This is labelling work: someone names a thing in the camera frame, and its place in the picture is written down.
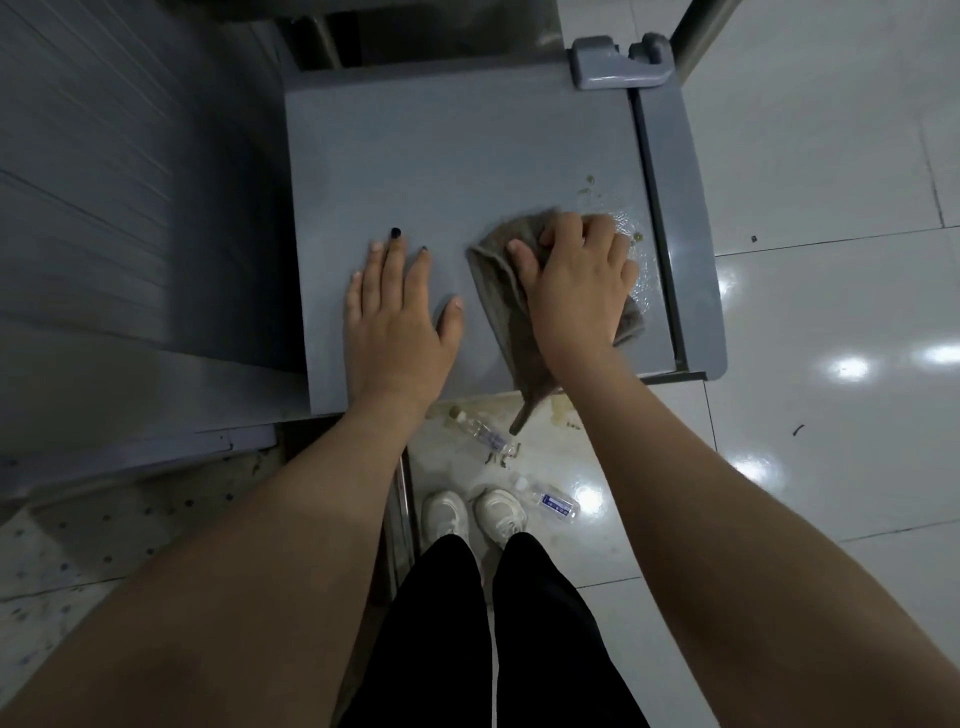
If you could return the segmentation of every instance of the hand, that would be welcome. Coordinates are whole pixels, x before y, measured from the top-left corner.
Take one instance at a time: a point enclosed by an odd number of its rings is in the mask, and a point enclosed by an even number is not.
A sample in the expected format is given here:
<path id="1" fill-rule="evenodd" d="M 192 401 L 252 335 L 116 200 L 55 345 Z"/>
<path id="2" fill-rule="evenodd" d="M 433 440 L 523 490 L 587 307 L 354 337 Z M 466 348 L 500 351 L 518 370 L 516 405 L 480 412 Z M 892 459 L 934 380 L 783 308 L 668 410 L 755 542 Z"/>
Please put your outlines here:
<path id="1" fill-rule="evenodd" d="M 430 319 L 430 253 L 421 248 L 406 279 L 407 244 L 373 243 L 367 267 L 350 280 L 346 303 L 347 382 L 352 401 L 395 398 L 421 413 L 440 396 L 464 331 L 463 302 L 454 298 L 440 325 Z"/>
<path id="2" fill-rule="evenodd" d="M 630 238 L 610 215 L 558 215 L 540 243 L 552 247 L 543 270 L 519 240 L 507 246 L 527 294 L 540 353 L 563 383 L 564 364 L 610 347 L 623 304 L 639 275 Z"/>

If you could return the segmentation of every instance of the gray metal panel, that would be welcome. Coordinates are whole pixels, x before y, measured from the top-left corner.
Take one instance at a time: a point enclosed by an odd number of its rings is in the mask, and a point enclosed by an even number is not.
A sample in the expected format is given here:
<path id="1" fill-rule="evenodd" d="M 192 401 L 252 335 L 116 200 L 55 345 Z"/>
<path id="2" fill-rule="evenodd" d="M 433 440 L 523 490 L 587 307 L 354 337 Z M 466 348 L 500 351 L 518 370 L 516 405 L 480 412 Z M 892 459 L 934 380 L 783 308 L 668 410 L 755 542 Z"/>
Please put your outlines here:
<path id="1" fill-rule="evenodd" d="M 154 0 L 0 4 L 0 316 L 302 367 L 268 31 Z"/>
<path id="2" fill-rule="evenodd" d="M 631 56 L 643 52 L 640 43 L 631 46 Z M 700 165 L 677 75 L 632 90 L 631 98 L 666 263 L 677 358 L 687 371 L 717 379 L 727 371 L 723 309 Z"/>
<path id="3" fill-rule="evenodd" d="M 0 319 L 0 457 L 309 417 L 306 376 Z"/>
<path id="4" fill-rule="evenodd" d="M 623 91 L 577 91 L 564 55 L 309 74 L 287 95 L 300 291 L 315 413 L 347 405 L 344 289 L 367 244 L 402 228 L 434 256 L 431 301 L 458 293 L 467 335 L 445 398 L 512 390 L 466 247 L 504 219 L 608 211 L 642 240 L 639 374 L 676 368 L 646 185 Z"/>

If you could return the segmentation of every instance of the gray rag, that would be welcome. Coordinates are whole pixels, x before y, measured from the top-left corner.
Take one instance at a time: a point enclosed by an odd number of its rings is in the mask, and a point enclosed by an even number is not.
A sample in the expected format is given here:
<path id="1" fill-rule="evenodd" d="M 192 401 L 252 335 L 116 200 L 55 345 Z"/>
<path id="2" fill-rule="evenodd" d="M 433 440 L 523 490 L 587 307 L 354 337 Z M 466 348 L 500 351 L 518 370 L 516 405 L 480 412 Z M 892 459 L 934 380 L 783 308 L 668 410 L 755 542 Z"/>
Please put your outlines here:
<path id="1" fill-rule="evenodd" d="M 523 241 L 537 256 L 540 266 L 545 265 L 550 257 L 550 249 L 540 244 L 540 236 L 556 214 L 557 210 L 549 209 L 536 215 L 518 217 L 498 226 L 479 245 L 467 248 L 467 261 L 480 303 L 487 313 L 503 358 L 514 376 L 514 386 L 523 396 L 523 406 L 510 425 L 512 435 L 520 432 L 537 405 L 556 392 L 560 385 L 540 355 L 530 323 L 527 297 L 516 277 L 507 243 L 514 239 Z M 636 301 L 628 298 L 623 304 L 613 345 L 619 346 L 642 329 L 640 309 Z"/>

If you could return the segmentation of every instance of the finger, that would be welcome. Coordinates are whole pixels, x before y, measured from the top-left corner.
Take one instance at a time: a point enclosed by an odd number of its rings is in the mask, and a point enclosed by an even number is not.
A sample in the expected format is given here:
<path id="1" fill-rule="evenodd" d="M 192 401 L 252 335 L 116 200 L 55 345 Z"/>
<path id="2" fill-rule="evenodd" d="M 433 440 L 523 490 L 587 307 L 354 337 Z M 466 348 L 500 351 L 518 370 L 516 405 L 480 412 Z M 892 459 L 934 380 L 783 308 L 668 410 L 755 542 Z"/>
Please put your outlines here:
<path id="1" fill-rule="evenodd" d="M 452 361 L 460 348 L 460 340 L 464 336 L 464 301 L 459 296 L 450 299 L 450 303 L 441 314 L 437 325 L 441 346 L 450 354 Z"/>
<path id="2" fill-rule="evenodd" d="M 383 263 L 383 280 L 380 281 L 380 308 L 399 311 L 403 307 L 403 266 L 407 262 L 407 240 L 397 228 L 391 231 L 390 236 L 387 258 Z"/>
<path id="3" fill-rule="evenodd" d="M 625 262 L 627 255 L 630 254 L 630 238 L 621 233 L 613 236 L 613 244 L 610 246 L 610 254 L 607 260 L 614 270 L 620 270 Z"/>
<path id="4" fill-rule="evenodd" d="M 520 279 L 520 285 L 527 292 L 527 296 L 530 296 L 540 279 L 540 262 L 537 256 L 522 240 L 511 240 L 507 243 L 507 252 L 514 261 L 516 277 Z"/>
<path id="5" fill-rule="evenodd" d="M 606 258 L 610 254 L 613 237 L 616 235 L 616 223 L 610 215 L 597 215 L 588 221 L 584 230 L 586 246 Z"/>
<path id="6" fill-rule="evenodd" d="M 420 248 L 417 259 L 410 266 L 407 281 L 403 286 L 403 307 L 429 313 L 430 293 L 427 283 L 430 281 L 430 252 Z"/>
<path id="7" fill-rule="evenodd" d="M 569 255 L 584 247 L 584 221 L 576 212 L 557 216 L 552 255 Z"/>
<path id="8" fill-rule="evenodd" d="M 347 286 L 347 298 L 344 301 L 344 318 L 348 326 L 353 326 L 360 321 L 360 286 L 363 283 L 363 275 L 360 271 L 353 271 L 350 276 L 350 283 Z"/>
<path id="9" fill-rule="evenodd" d="M 639 275 L 640 264 L 635 260 L 627 260 L 627 262 L 623 264 L 623 268 L 620 269 L 620 280 L 622 280 L 623 284 L 628 288 L 634 287 Z"/>
<path id="10" fill-rule="evenodd" d="M 363 272 L 363 314 L 370 316 L 380 310 L 380 276 L 383 273 L 383 243 L 379 240 L 370 245 L 367 268 Z"/>

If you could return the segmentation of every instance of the forearm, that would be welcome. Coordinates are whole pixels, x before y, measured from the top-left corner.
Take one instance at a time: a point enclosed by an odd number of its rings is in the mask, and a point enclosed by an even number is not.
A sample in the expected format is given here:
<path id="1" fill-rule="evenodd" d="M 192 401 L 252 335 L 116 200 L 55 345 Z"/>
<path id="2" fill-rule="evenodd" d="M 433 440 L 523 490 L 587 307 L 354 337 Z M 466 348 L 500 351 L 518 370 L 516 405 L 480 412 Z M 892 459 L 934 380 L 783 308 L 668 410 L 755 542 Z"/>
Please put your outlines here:
<path id="1" fill-rule="evenodd" d="M 902 696 L 911 709 L 931 698 L 929 718 L 948 709 L 934 698 L 955 670 L 842 549 L 700 441 L 612 350 L 575 369 L 561 382 L 718 717 L 740 722 L 749 708 L 787 723 L 790 705 L 803 722 L 846 704 L 860 719 L 865 702 L 843 699 L 860 690 L 886 691 L 873 705 L 887 715 Z"/>
<path id="2" fill-rule="evenodd" d="M 135 722 L 159 701 L 178 725 L 328 720 L 392 473 L 419 420 L 395 400 L 349 410 L 91 614 L 4 718 Z"/>

